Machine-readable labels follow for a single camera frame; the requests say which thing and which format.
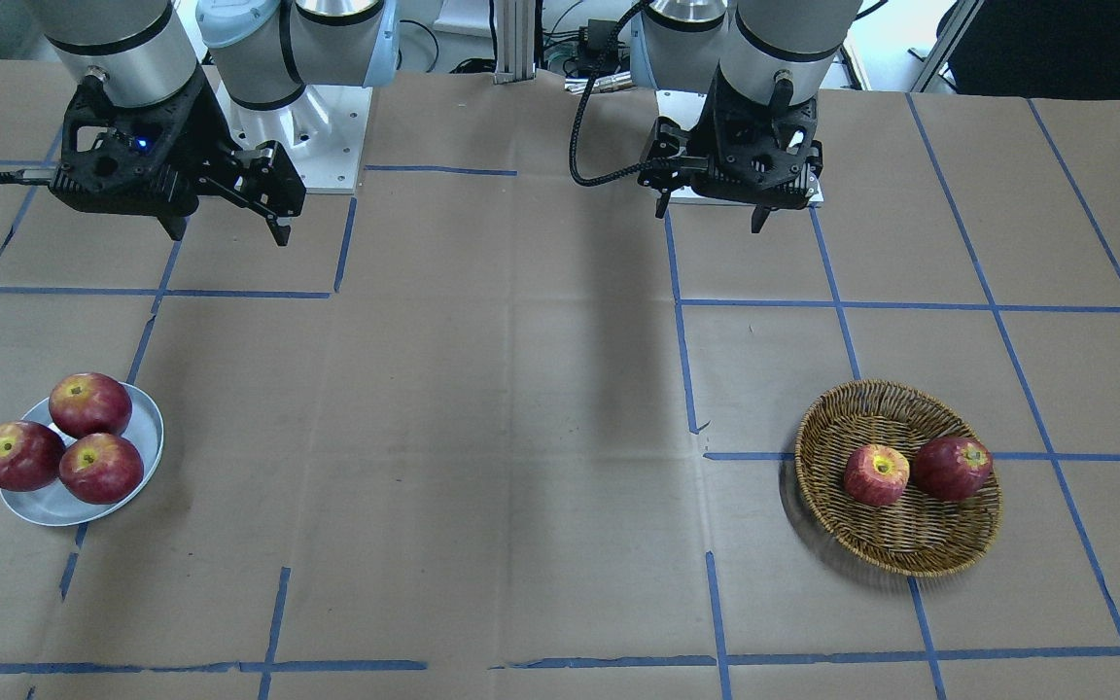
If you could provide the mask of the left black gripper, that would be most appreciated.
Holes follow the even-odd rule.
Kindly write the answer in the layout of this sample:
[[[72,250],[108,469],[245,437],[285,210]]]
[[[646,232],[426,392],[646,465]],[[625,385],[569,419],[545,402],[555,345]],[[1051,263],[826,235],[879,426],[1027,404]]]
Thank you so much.
[[[823,144],[814,137],[815,97],[795,103],[794,93],[792,71],[769,71],[759,97],[716,74],[693,128],[657,116],[637,172],[641,186],[657,192],[656,218],[668,216],[681,188],[755,205],[752,234],[760,234],[773,209],[808,207],[819,189]]]

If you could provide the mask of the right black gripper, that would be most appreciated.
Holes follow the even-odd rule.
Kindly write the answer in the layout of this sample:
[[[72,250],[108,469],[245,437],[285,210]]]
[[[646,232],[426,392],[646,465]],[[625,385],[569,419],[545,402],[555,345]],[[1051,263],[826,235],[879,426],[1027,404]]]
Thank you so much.
[[[181,242],[200,196],[261,216],[276,245],[292,237],[306,187],[277,141],[241,150],[200,67],[172,96],[116,106],[88,68],[68,102],[49,192],[72,209],[158,220]]]

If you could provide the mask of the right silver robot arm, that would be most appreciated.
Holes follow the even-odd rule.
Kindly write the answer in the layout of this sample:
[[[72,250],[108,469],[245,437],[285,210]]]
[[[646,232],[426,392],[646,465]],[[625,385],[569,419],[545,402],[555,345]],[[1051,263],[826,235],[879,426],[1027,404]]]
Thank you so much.
[[[308,167],[339,148],[317,91],[377,88],[396,71],[393,1],[195,4],[227,106],[170,1],[26,6],[77,80],[46,188],[71,209],[156,220],[174,242],[218,196],[288,244]]]

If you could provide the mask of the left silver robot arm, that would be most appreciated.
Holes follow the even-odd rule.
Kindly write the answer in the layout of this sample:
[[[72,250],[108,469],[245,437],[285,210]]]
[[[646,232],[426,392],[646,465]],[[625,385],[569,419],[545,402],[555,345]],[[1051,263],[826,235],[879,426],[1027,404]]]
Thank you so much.
[[[702,94],[694,125],[657,116],[637,181],[769,213],[806,208],[821,187],[818,91],[858,1],[648,1],[631,19],[636,86]]]

